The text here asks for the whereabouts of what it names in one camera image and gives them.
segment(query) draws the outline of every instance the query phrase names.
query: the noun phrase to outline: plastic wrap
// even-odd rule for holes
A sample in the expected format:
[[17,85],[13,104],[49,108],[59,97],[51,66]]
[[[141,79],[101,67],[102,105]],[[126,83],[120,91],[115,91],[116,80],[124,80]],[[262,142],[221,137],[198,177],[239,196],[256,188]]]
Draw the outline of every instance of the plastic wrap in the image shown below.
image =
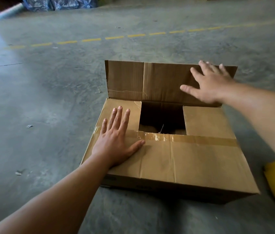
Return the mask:
[[79,8],[95,8],[98,7],[98,0],[77,0]]
[[50,0],[23,0],[23,5],[29,11],[53,11]]
[[77,0],[51,0],[51,3],[56,11],[77,9],[79,7]]

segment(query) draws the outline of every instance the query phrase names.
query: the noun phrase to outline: torn cardboard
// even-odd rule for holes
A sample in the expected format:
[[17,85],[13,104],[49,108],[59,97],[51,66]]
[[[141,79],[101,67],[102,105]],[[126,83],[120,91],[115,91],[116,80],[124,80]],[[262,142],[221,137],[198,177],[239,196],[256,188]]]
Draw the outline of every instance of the torn cardboard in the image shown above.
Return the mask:
[[[104,118],[118,106],[131,110],[128,146],[140,139],[146,143],[110,169],[102,185],[211,203],[260,193],[221,105],[205,104],[179,89],[182,84],[199,88],[191,67],[201,72],[198,65],[105,61],[109,98],[82,162],[91,155]],[[226,69],[233,77],[237,67]]]

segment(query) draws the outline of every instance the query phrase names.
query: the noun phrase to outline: left hand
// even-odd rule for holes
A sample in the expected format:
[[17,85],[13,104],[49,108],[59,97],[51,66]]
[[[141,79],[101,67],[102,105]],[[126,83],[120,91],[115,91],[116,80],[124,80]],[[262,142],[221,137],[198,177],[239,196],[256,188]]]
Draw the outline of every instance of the left hand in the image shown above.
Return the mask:
[[109,167],[122,164],[145,144],[144,140],[140,140],[129,148],[125,146],[130,110],[127,109],[122,121],[121,116],[122,107],[119,106],[118,109],[113,109],[108,125],[107,119],[104,119],[100,136],[92,149],[91,157],[103,156]]

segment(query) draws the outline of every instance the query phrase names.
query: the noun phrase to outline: concrete floor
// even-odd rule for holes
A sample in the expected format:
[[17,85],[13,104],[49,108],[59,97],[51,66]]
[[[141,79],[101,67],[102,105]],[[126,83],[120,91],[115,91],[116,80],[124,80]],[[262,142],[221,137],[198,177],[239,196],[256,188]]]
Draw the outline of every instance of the concrete floor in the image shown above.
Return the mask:
[[[275,0],[22,12],[0,20],[0,48],[102,38],[0,51],[0,220],[78,167],[107,97],[105,59],[205,59],[237,65],[237,80],[275,90],[275,24],[105,37],[270,20]],[[275,154],[238,112],[225,112],[261,195],[218,206],[99,188],[80,233],[275,233],[275,200],[262,173]]]

